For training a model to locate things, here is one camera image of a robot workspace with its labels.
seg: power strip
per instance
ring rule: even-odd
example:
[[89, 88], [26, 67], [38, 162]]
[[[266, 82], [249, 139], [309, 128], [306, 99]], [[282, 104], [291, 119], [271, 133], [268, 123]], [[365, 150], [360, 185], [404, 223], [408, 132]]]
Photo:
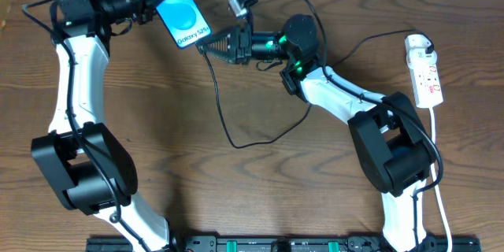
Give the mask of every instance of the power strip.
[[435, 51], [427, 54], [432, 43], [423, 35], [410, 35], [405, 40], [406, 62], [411, 74], [411, 83], [418, 108], [431, 108], [443, 102], [439, 82], [438, 55]]

